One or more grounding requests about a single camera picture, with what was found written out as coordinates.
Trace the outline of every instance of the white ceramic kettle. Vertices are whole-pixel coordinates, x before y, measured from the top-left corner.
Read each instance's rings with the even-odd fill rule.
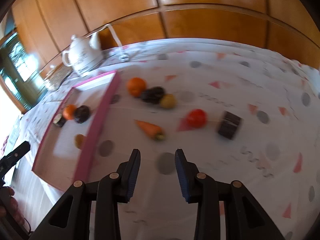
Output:
[[[89,37],[72,35],[69,50],[62,52],[62,62],[81,77],[95,69],[103,60],[98,32]]]

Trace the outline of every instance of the toy carrot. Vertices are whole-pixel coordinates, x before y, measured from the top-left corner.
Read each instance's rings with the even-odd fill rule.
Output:
[[[135,122],[151,139],[156,141],[162,141],[164,139],[164,132],[160,126],[139,120],[135,120]]]

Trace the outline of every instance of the red tomato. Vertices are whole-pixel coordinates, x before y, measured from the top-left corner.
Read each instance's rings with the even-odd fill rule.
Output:
[[[194,128],[201,128],[207,123],[207,113],[201,109],[194,109],[187,115],[188,125]]]

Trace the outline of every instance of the metal pin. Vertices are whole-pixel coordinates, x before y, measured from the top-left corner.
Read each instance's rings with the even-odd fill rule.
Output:
[[[232,185],[233,185],[234,187],[239,188],[239,187],[241,187],[241,186],[242,186],[242,183],[241,183],[241,182],[239,182],[238,180],[235,180],[235,181],[232,183]]]
[[[81,187],[82,186],[82,181],[81,180],[77,180],[73,183],[73,186],[75,187]]]
[[[198,179],[205,179],[205,177],[207,177],[207,175],[204,174],[203,172],[199,172],[199,173],[197,174],[197,178],[198,178]]]
[[[111,173],[111,174],[109,175],[109,177],[110,177],[111,179],[117,179],[117,178],[119,178],[119,174],[116,173],[116,172],[113,172],[113,173]]]

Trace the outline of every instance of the white tablecloth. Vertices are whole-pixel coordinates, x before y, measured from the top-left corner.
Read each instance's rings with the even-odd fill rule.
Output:
[[[243,182],[286,239],[301,239],[320,206],[320,100],[308,77],[310,71],[319,72],[276,52],[229,41],[167,39],[125,49],[130,62],[119,64],[114,55],[89,75],[119,69],[122,78],[104,138],[111,141],[112,152],[94,157],[90,181],[115,171],[111,169],[136,146],[142,155],[134,196],[119,206],[123,239],[193,239],[196,205],[186,204],[180,192],[173,161],[178,147],[216,181]],[[125,83],[135,76],[148,87],[163,86],[177,97],[178,106],[162,110],[129,96]],[[31,143],[30,164],[52,115],[80,80],[72,73],[21,120],[21,136]],[[210,122],[203,129],[184,126],[185,115],[194,108],[208,113]],[[243,118],[233,141],[215,132],[213,121],[224,111]],[[160,125],[167,140],[150,141],[133,119]],[[101,158],[114,165],[102,167]],[[62,192],[42,183],[55,203]]]

